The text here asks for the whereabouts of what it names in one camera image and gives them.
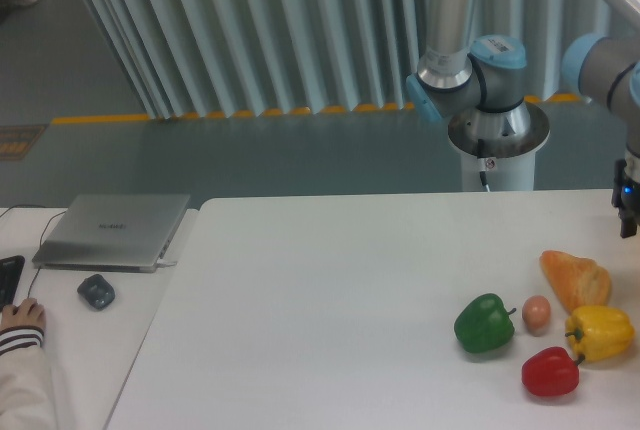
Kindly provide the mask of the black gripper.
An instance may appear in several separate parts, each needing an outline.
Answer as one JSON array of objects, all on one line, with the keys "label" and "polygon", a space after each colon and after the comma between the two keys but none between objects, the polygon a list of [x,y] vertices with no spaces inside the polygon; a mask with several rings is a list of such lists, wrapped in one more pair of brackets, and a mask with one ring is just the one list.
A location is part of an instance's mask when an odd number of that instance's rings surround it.
[{"label": "black gripper", "polygon": [[625,159],[618,159],[614,164],[614,184],[611,204],[618,210],[620,217],[620,237],[630,238],[637,234],[639,222],[639,183],[633,180],[626,171]]}]

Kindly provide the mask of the white striped sleeve forearm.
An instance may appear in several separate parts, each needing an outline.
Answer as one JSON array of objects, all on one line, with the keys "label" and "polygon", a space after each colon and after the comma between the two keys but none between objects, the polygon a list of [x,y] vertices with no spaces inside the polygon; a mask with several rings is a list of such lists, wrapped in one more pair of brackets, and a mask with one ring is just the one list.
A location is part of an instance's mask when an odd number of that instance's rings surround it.
[{"label": "white striped sleeve forearm", "polygon": [[1,428],[57,429],[44,332],[18,326],[1,332]]}]

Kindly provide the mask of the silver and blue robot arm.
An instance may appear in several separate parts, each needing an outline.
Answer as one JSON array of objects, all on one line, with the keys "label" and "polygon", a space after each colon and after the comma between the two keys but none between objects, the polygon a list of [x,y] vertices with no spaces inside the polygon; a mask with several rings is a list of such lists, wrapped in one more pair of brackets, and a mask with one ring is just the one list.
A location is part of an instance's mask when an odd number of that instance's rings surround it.
[{"label": "silver and blue robot arm", "polygon": [[[426,51],[406,88],[419,114],[445,119],[465,191],[528,191],[546,143],[546,114],[524,97],[527,54],[511,36],[472,39],[475,0],[429,0]],[[585,34],[564,53],[561,73],[579,94],[626,125],[614,164],[612,205],[624,238],[639,228],[639,39]]]}]

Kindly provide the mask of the person's hand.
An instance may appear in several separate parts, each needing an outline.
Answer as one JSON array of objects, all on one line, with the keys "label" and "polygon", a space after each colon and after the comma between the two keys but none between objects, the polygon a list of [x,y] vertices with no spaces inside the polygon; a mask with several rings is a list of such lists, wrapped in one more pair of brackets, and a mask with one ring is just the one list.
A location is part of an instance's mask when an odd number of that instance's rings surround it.
[{"label": "person's hand", "polygon": [[44,307],[34,298],[20,305],[6,305],[1,312],[1,351],[41,347],[46,330]]}]

